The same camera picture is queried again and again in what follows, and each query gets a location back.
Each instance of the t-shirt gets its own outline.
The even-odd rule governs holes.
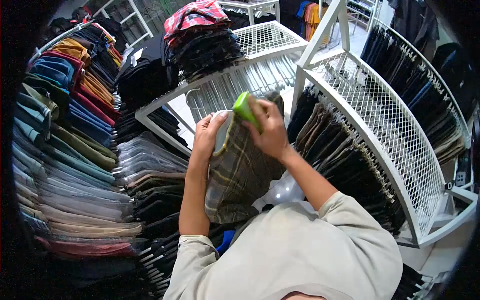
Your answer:
[[[336,192],[255,217],[219,259],[205,236],[180,236],[164,299],[280,300],[290,292],[327,300],[391,299],[402,275],[394,238],[357,201]]]

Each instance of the stack of folded clothes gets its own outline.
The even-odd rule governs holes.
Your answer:
[[[216,1],[192,2],[165,21],[170,59],[192,81],[243,60],[231,21]]]

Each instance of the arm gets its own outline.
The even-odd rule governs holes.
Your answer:
[[[262,127],[260,134],[255,126],[244,123],[252,133],[253,142],[287,168],[310,204],[318,211],[337,189],[290,146],[283,118],[274,103],[261,99],[255,101],[255,98],[250,97],[249,105]]]
[[[197,123],[180,208],[181,235],[208,236],[210,220],[204,209],[208,161],[213,152],[216,133],[226,119],[226,113],[219,114],[213,120],[212,116],[208,115]]]

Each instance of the green object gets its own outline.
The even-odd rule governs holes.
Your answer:
[[[260,124],[253,115],[252,109],[248,105],[248,96],[250,96],[249,92],[241,93],[240,96],[237,98],[237,101],[233,105],[233,111],[238,114],[242,119],[252,123],[258,129],[258,131],[260,131]]]

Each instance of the left hand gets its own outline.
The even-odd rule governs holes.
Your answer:
[[[216,133],[227,119],[228,113],[224,111],[213,120],[212,115],[206,116],[197,123],[189,166],[193,164],[194,166],[208,167],[210,156],[215,147]]]

